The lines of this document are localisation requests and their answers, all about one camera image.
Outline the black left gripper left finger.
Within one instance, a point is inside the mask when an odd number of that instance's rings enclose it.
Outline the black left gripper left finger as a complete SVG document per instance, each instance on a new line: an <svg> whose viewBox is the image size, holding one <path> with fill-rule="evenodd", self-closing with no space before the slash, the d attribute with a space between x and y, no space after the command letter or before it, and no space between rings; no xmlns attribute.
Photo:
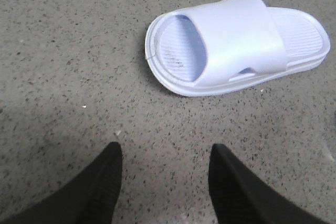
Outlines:
<svg viewBox="0 0 336 224"><path fill-rule="evenodd" d="M3 222L111 223L121 181L121 145L111 142L64 187Z"/></svg>

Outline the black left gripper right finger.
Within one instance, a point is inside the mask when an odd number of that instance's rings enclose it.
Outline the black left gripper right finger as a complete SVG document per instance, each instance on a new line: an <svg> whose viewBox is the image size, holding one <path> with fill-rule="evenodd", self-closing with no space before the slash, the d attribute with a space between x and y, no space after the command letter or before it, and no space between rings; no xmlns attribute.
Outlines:
<svg viewBox="0 0 336 224"><path fill-rule="evenodd" d="M335 223L335 160L325 147L287 146L247 162L214 144L208 188L219 223Z"/></svg>

